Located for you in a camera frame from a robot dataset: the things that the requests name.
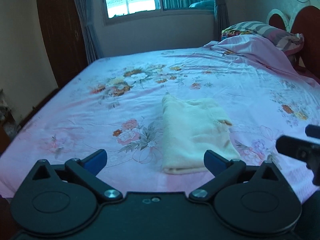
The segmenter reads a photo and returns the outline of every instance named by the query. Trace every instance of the mattress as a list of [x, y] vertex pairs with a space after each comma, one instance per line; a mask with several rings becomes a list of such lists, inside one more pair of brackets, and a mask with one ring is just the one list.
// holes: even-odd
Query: mattress
[[300, 76], [269, 40], [241, 35], [201, 48], [97, 60], [50, 100], [0, 158], [0, 195], [13, 197], [38, 159], [63, 164], [105, 149], [97, 175], [128, 191], [189, 194], [213, 178], [162, 171], [164, 95], [214, 98], [233, 122], [230, 137], [248, 165], [272, 160], [301, 202], [316, 190], [305, 163], [279, 154], [276, 139], [306, 139], [319, 125], [320, 85]]

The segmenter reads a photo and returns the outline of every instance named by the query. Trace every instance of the colorful pillow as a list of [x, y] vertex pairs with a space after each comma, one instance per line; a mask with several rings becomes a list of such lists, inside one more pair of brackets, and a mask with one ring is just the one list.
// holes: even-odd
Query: colorful pillow
[[287, 56], [302, 50], [304, 37], [302, 34], [292, 34], [262, 22], [251, 21], [235, 24], [222, 31], [222, 40], [243, 34], [259, 35], [270, 40]]

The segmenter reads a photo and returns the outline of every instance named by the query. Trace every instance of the folded cloth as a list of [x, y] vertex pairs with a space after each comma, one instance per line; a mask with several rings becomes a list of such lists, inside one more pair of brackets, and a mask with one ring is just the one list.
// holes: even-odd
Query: folded cloth
[[166, 95], [162, 106], [164, 172], [207, 171], [206, 150], [213, 150], [227, 160], [240, 159], [230, 141], [231, 120], [212, 98], [183, 101]]

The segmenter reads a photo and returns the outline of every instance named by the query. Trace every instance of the towel fold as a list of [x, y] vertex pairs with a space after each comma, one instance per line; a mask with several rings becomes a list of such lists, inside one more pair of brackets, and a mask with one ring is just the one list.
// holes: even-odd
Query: towel fold
[[203, 160], [206, 150], [228, 160], [240, 159], [230, 141], [231, 120], [212, 98], [183, 101], [166, 95], [162, 106], [164, 172], [207, 171]]

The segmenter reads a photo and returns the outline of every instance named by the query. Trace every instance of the pink bed sheet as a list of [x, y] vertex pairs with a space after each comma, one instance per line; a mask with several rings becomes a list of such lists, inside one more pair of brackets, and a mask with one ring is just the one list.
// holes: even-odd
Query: pink bed sheet
[[18, 134], [0, 158], [0, 194], [13, 197], [38, 159], [62, 164], [105, 149], [97, 177], [127, 191], [185, 191], [209, 172], [161, 171], [162, 105], [214, 98], [233, 121], [231, 140], [249, 165], [273, 160], [304, 202], [317, 187], [306, 165], [280, 155], [276, 139], [305, 139], [319, 125], [320, 85], [298, 75], [269, 40], [241, 35], [196, 49], [154, 51], [100, 59], [66, 85]]

